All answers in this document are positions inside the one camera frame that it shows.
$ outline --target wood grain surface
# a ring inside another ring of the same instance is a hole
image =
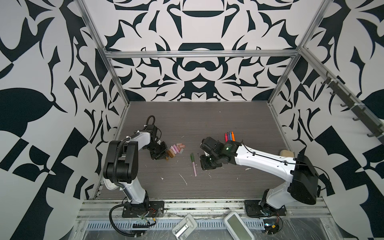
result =
[[[182,154],[174,158],[152,160],[148,150],[139,151],[137,175],[150,198],[234,198],[261,197],[264,190],[283,180],[247,166],[223,164],[222,168],[202,170],[198,155],[201,141],[212,137],[224,142],[224,133],[233,131],[235,140],[247,146],[278,155],[285,149],[272,114],[264,101],[257,102],[132,102],[120,139],[143,128],[149,115],[162,131],[168,148],[182,142]],[[190,154],[196,161],[193,174]],[[121,191],[101,190],[99,199],[122,199]]]

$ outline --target white scratch mark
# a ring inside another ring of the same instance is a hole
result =
[[[185,179],[183,178],[183,176],[181,176],[181,174],[179,174],[180,177],[184,180],[185,184],[188,186],[187,182],[185,181]]]

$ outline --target beige round object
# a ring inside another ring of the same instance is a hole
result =
[[[280,151],[280,156],[282,156],[282,157],[295,157],[293,152],[288,151],[288,150],[281,150]]]

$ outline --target black and white wallpaper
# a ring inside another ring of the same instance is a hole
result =
[[[296,49],[318,0],[86,0],[107,51]],[[114,59],[131,101],[268,100],[289,57]]]
[[[0,3],[2,239],[66,239],[124,102],[73,0]]]
[[[319,0],[86,0],[109,51],[292,49]]]
[[[113,59],[130,101],[268,100],[289,57]]]
[[[308,44],[379,118],[383,119],[384,2],[335,0]],[[303,152],[320,175],[324,197],[345,238],[384,237],[384,146],[332,96],[301,58],[273,102],[293,151]]]

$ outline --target green marker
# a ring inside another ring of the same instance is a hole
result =
[[[195,173],[195,177],[197,177],[196,167],[195,167],[195,158],[193,157],[193,153],[191,153],[191,161],[193,166],[193,172]]]

